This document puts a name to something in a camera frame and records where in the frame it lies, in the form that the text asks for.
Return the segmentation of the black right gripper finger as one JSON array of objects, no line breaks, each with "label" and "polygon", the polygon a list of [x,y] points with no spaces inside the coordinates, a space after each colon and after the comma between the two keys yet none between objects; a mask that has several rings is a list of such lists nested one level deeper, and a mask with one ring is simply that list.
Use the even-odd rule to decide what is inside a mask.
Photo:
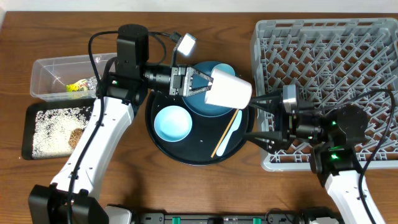
[{"label": "black right gripper finger", "polygon": [[246,133],[244,134],[244,139],[256,144],[268,153],[275,153],[283,145],[281,131]]},{"label": "black right gripper finger", "polygon": [[248,105],[265,112],[285,111],[282,103],[282,90],[276,90],[266,95],[253,97],[250,99]]}]

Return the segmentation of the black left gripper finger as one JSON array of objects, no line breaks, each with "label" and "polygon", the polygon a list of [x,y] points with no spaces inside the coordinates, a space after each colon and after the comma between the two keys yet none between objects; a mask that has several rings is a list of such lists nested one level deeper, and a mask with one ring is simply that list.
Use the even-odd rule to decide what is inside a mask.
[{"label": "black left gripper finger", "polygon": [[201,86],[198,88],[192,88],[191,86],[188,89],[188,96],[192,96],[192,95],[197,95],[200,93],[204,93],[206,91],[210,91],[212,88],[211,85],[207,85],[207,86]]},{"label": "black left gripper finger", "polygon": [[212,83],[213,78],[199,69],[196,69],[195,67],[188,66],[188,76],[193,80],[195,77],[200,77],[204,80],[207,80],[208,82]]}]

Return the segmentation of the dark blue plate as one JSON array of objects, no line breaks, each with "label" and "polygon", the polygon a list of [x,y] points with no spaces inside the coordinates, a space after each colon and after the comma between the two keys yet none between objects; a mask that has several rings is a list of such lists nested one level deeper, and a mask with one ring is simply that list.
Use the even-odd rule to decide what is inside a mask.
[{"label": "dark blue plate", "polygon": [[[210,76],[214,66],[219,63],[221,62],[205,61],[200,62],[193,67]],[[206,117],[222,116],[232,110],[232,108],[206,104],[205,93],[200,93],[189,97],[183,97],[183,101],[187,105],[187,107],[190,108],[193,112]]]}]

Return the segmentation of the light blue bowl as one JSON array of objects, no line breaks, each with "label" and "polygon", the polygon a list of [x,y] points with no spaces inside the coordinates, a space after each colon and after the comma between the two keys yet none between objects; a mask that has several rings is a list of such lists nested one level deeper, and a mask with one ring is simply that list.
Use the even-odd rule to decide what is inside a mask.
[{"label": "light blue bowl", "polygon": [[167,142],[178,142],[186,138],[192,130],[193,121],[190,113],[181,106],[167,106],[155,116],[156,135]]}]

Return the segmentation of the pink cup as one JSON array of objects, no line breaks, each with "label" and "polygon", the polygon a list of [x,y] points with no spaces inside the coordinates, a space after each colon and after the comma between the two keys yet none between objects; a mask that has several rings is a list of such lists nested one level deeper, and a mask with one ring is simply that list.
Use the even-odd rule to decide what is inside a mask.
[{"label": "pink cup", "polygon": [[215,68],[211,88],[205,93],[205,103],[234,109],[244,109],[252,97],[252,85],[234,75]]}]

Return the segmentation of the light blue plastic knife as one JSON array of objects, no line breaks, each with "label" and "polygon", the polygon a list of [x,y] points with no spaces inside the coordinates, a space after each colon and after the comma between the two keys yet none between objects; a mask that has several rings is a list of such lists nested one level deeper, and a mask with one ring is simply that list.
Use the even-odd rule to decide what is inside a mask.
[{"label": "light blue plastic knife", "polygon": [[229,127],[228,132],[226,133],[226,136],[223,138],[223,140],[222,140],[220,146],[218,147],[218,149],[217,149],[217,151],[216,151],[216,155],[217,155],[217,156],[221,157],[221,156],[224,154],[224,152],[225,152],[225,150],[226,150],[226,147],[227,147],[227,145],[228,145],[228,143],[229,143],[229,140],[230,140],[232,134],[233,134],[235,131],[237,131],[238,128],[240,127],[242,117],[243,117],[243,112],[242,112],[241,110],[239,110],[239,111],[236,113],[236,116],[235,116],[235,118],[234,118],[234,120],[233,120],[233,123],[232,123],[231,126]]}]

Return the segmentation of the wooden chopstick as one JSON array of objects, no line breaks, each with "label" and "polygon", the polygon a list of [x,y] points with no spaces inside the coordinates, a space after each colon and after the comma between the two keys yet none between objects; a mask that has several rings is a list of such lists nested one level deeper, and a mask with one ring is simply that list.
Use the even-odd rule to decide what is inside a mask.
[{"label": "wooden chopstick", "polygon": [[226,129],[225,129],[225,131],[224,131],[224,133],[223,133],[223,135],[221,136],[221,139],[219,140],[219,143],[216,145],[216,148],[215,148],[215,150],[213,151],[213,153],[212,153],[212,155],[211,155],[211,158],[213,158],[214,156],[216,156],[216,151],[217,151],[218,147],[220,146],[220,144],[221,144],[223,138],[226,136],[226,133],[228,132],[229,127],[230,127],[231,124],[233,123],[233,120],[234,120],[234,118],[235,118],[235,116],[236,116],[236,113],[237,113],[238,111],[239,111],[239,109],[236,109],[236,111],[235,111],[233,117],[231,118],[231,121],[228,123],[228,125],[227,125],[227,127],[226,127]]}]

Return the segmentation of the yellow foil snack wrapper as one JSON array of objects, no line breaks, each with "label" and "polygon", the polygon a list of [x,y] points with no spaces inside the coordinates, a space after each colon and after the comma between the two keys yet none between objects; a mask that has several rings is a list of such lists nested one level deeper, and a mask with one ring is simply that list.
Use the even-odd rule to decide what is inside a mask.
[{"label": "yellow foil snack wrapper", "polygon": [[96,90],[97,83],[96,77],[84,78],[75,83],[66,85],[65,89],[66,92],[91,91]]}]

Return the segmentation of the brown walnut cookie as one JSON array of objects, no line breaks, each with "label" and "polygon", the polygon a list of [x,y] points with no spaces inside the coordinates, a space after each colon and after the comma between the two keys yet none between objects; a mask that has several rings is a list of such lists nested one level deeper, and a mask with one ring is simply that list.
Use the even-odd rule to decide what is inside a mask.
[{"label": "brown walnut cookie", "polygon": [[77,144],[78,144],[78,142],[79,142],[79,140],[80,140],[82,134],[83,134],[83,130],[80,129],[80,128],[74,129],[74,130],[71,132],[71,135],[70,135],[68,144],[69,144],[69,146],[70,146],[72,149],[76,148],[76,146],[77,146]]}]

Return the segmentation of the white rice pile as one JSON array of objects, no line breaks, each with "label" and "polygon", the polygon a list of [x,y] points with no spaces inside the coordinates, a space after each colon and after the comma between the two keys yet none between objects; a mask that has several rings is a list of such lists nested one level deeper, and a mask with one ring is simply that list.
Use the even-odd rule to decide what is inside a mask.
[{"label": "white rice pile", "polygon": [[34,133],[35,159],[69,156],[74,149],[69,144],[71,132],[88,125],[92,107],[40,111],[35,117]]}]

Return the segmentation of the light blue cup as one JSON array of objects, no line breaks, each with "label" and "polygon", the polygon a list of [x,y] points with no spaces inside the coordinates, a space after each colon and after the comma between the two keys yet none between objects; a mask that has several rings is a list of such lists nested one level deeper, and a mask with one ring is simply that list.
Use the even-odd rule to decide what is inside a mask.
[{"label": "light blue cup", "polygon": [[214,66],[213,70],[214,69],[221,70],[221,71],[228,73],[229,75],[232,75],[232,76],[236,75],[234,68],[227,63],[219,63]]}]

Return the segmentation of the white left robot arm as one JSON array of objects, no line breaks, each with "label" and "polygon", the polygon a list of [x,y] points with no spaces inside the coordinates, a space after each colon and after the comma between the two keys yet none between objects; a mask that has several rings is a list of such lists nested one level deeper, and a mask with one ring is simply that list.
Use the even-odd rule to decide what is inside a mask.
[{"label": "white left robot arm", "polygon": [[193,86],[205,74],[189,65],[149,62],[149,37],[138,24],[115,31],[117,55],[103,73],[95,73],[96,99],[87,127],[72,155],[50,185],[33,187],[28,203],[34,223],[135,223],[137,217],[120,205],[98,203],[109,162],[125,130],[149,90],[168,96],[192,96],[208,91]]}]

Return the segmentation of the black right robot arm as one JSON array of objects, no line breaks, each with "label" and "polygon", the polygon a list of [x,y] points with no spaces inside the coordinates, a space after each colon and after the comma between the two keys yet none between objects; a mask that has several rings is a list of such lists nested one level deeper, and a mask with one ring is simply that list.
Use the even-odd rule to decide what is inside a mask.
[{"label": "black right robot arm", "polygon": [[345,223],[384,223],[372,199],[355,147],[365,142],[366,112],[350,101],[316,108],[301,100],[296,92],[277,90],[257,96],[249,106],[271,113],[273,131],[246,133],[251,141],[269,154],[287,150],[294,141],[313,144],[309,163],[319,182],[338,207]]}]

